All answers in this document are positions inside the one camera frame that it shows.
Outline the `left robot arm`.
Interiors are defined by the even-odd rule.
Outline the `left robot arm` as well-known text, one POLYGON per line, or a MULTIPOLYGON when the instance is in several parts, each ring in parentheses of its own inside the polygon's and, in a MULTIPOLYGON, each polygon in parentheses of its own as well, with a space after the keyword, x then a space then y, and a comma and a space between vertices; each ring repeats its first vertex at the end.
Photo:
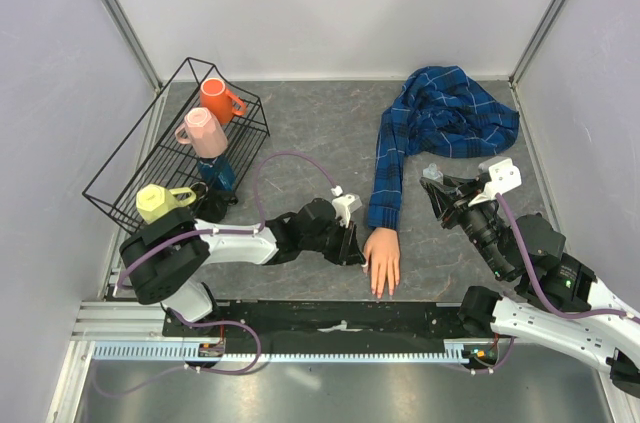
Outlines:
POLYGON ((196 273, 205 265, 250 263, 281 265, 314 252, 337 266, 365 264, 353 214, 360 197, 347 193, 331 201, 316 198, 250 226, 221 225, 178 208, 146 226, 120 247, 124 270, 117 281, 131 288, 141 305, 162 304, 198 336, 219 325, 215 299, 196 273))

